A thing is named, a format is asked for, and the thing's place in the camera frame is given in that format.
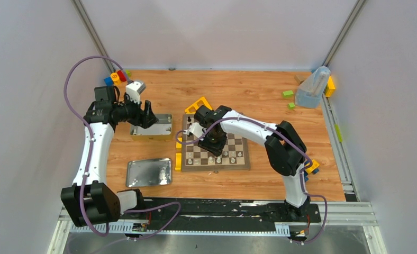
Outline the gold tin with white pieces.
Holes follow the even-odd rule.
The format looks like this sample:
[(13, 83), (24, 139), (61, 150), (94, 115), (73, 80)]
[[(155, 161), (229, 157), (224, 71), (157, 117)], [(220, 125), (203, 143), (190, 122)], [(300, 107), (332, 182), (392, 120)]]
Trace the gold tin with white pieces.
[(158, 122), (144, 129), (132, 125), (130, 137), (133, 140), (169, 140), (173, 133), (173, 116), (171, 114), (156, 115)]

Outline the wooden chess board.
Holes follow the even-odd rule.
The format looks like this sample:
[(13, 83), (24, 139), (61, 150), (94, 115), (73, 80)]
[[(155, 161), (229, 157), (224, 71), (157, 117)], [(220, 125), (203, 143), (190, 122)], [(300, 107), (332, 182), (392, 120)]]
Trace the wooden chess board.
[[(227, 135), (227, 142), (224, 146), (222, 154), (220, 156), (214, 156), (210, 152), (201, 149), (197, 146), (197, 144), (189, 144), (189, 142), (195, 140), (194, 136), (189, 137), (186, 134), (182, 135), (182, 171), (183, 172), (200, 172), (200, 171), (229, 171), (229, 170), (249, 170), (250, 169), (250, 159), (249, 159), (249, 151), (247, 145), (247, 139), (242, 138), (236, 134), (228, 134)], [(229, 155), (232, 151), (236, 152), (236, 157), (229, 156), (228, 158), (223, 157), (223, 153), (225, 151), (229, 152)], [(237, 153), (241, 151), (243, 153), (243, 157), (237, 157)], [(188, 152), (193, 153), (193, 157), (189, 158), (187, 156)], [(215, 164), (209, 165), (208, 159), (209, 157), (215, 157)], [(217, 157), (222, 158), (222, 164), (217, 165), (216, 159)], [(235, 158), (236, 163), (230, 164), (231, 158)], [(187, 165), (187, 159), (192, 159), (193, 164)], [(194, 165), (194, 159), (200, 159), (199, 165)]]

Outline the small yellow rectangular block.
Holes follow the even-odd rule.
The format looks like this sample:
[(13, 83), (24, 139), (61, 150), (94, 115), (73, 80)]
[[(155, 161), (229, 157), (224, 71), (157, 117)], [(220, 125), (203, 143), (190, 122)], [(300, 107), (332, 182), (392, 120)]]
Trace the small yellow rectangular block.
[(181, 150), (182, 150), (182, 137), (178, 137), (176, 139), (176, 150), (178, 152), (181, 152)]

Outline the yellow arch block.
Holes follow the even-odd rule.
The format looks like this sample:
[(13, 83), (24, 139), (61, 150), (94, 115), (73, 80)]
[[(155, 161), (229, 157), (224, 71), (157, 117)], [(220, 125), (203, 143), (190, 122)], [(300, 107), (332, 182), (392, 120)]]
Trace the yellow arch block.
[(182, 170), (182, 153), (176, 153), (175, 156), (175, 170), (181, 171)]

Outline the yellow triangle frame block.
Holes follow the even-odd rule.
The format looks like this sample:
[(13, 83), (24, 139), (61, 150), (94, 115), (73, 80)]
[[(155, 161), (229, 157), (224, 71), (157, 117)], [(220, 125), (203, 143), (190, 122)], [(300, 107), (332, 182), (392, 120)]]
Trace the yellow triangle frame block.
[(196, 111), (201, 107), (206, 106), (209, 110), (212, 110), (213, 108), (205, 98), (205, 96), (200, 97), (195, 102), (193, 102), (189, 107), (187, 107), (184, 112), (186, 114), (195, 114)]

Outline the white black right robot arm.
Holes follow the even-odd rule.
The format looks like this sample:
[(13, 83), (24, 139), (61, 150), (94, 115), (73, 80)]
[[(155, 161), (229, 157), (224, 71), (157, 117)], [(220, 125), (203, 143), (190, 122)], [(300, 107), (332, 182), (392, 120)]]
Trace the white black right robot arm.
[(216, 156), (222, 154), (228, 134), (239, 135), (263, 146), (270, 166), (283, 178), (287, 216), (299, 221), (307, 215), (309, 195), (305, 190), (303, 172), (312, 165), (312, 160), (301, 137), (289, 122), (267, 123), (246, 117), (226, 106), (215, 110), (201, 106), (185, 133), (194, 136), (200, 148)]

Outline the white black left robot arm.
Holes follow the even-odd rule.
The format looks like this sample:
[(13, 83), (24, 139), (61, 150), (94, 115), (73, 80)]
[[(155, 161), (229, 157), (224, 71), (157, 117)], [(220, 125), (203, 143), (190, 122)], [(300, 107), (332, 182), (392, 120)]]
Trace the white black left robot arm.
[(116, 222), (123, 212), (139, 219), (146, 204), (139, 190), (113, 192), (106, 184), (108, 152), (116, 126), (128, 122), (147, 129), (158, 122), (150, 101), (140, 101), (146, 86), (132, 81), (125, 87), (123, 101), (116, 86), (94, 89), (95, 100), (81, 117), (85, 145), (77, 174), (70, 187), (61, 190), (61, 201), (77, 227)]

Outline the black chess pieces row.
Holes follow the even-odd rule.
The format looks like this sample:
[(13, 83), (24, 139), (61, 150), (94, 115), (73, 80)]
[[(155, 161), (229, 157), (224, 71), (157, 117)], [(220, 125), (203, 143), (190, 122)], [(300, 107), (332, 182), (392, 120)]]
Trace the black chess pieces row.
[(190, 125), (193, 123), (193, 118), (191, 116), (187, 117), (187, 127), (190, 127)]

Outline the red cylinder block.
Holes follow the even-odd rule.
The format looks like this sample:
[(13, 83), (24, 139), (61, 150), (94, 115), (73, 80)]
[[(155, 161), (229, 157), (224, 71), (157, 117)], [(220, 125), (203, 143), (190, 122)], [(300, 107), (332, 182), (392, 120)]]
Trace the red cylinder block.
[(126, 76), (122, 70), (118, 70), (116, 73), (121, 82), (126, 82)]

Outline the silver tin lid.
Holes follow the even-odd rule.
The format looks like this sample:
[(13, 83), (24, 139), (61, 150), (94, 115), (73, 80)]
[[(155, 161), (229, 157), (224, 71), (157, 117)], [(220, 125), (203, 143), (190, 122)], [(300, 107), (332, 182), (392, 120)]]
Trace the silver tin lid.
[(128, 162), (126, 187), (152, 187), (169, 185), (171, 177), (170, 158), (152, 158)]

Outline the yellow cylinder block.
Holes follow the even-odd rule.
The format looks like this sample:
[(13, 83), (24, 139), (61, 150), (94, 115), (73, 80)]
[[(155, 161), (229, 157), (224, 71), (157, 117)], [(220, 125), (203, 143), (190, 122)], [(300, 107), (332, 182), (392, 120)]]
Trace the yellow cylinder block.
[(110, 78), (111, 78), (114, 85), (119, 85), (119, 84), (122, 83), (118, 73), (116, 73), (116, 72), (111, 73)]

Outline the blue cube block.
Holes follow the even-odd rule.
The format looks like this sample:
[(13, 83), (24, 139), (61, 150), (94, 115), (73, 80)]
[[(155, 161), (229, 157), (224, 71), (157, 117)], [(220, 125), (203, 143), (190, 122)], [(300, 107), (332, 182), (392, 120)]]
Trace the blue cube block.
[(114, 81), (111, 79), (111, 77), (107, 77), (103, 79), (106, 86), (112, 86), (114, 85)]

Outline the clear blue plastic container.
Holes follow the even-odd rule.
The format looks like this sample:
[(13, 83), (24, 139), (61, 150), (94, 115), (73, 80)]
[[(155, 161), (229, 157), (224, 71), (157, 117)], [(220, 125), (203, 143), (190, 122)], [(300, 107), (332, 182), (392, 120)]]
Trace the clear blue plastic container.
[(317, 108), (327, 86), (331, 70), (321, 66), (297, 88), (295, 104), (304, 108)]

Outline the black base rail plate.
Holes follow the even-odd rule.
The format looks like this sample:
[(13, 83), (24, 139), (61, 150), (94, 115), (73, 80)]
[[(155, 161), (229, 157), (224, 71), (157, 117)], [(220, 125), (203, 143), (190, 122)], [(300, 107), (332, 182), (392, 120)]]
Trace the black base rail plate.
[(285, 201), (240, 199), (146, 198), (133, 213), (121, 219), (133, 220), (135, 230), (165, 232), (272, 232), (277, 223), (307, 227), (322, 221), (319, 207), (309, 204), (298, 210)]

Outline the yellow block at right wall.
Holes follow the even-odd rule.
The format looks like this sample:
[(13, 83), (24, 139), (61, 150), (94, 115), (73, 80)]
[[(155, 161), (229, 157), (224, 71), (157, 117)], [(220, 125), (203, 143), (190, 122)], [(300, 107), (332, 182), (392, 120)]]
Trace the yellow block at right wall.
[(324, 95), (325, 97), (331, 97), (335, 91), (336, 91), (336, 87), (335, 87), (332, 77), (330, 76), (328, 79), (327, 85), (325, 87), (325, 90), (324, 90)]

